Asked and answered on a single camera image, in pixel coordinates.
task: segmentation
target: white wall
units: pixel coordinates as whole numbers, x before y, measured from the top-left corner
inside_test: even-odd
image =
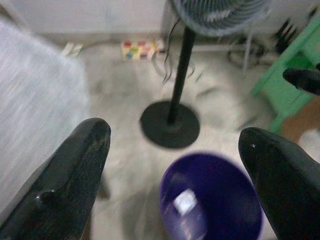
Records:
[[[36,33],[159,33],[166,0],[0,0]],[[273,0],[259,31],[273,32],[288,17],[305,22],[319,0]]]

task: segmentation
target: dusty floor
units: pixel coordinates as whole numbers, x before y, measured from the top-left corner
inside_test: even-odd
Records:
[[[163,85],[151,61],[123,62],[118,44],[85,49],[79,58],[86,66],[91,115],[105,119],[112,129],[103,173],[110,198],[96,199],[95,240],[166,239],[158,189],[168,166],[184,154],[209,151],[224,155],[245,171],[238,153],[240,130],[247,126],[266,129],[273,118],[268,105],[250,95],[266,68],[244,74],[227,62],[225,53],[194,53],[195,72],[186,81],[182,102],[199,115],[200,135],[185,149],[164,149],[143,136],[139,119],[149,104],[171,96],[173,81]],[[274,239],[267,220],[261,239]]]

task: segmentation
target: electric fan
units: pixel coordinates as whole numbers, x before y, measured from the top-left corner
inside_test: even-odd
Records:
[[[180,149],[198,138],[197,116],[180,104],[196,33],[220,37],[237,32],[257,19],[270,1],[171,0],[186,27],[171,101],[153,103],[141,116],[140,125],[148,139],[162,147]]]

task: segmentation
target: green wooden furniture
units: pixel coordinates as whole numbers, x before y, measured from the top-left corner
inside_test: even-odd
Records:
[[[314,96],[283,79],[287,68],[315,68],[320,63],[320,17],[316,18],[262,76],[252,90],[265,96],[277,113],[269,130],[280,133],[283,121],[294,116]]]

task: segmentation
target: purple plastic bin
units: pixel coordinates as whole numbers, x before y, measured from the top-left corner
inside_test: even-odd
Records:
[[[174,200],[195,193],[196,205],[182,215]],[[176,160],[160,186],[160,212],[172,240],[256,240],[262,210],[248,178],[233,164],[209,153]]]

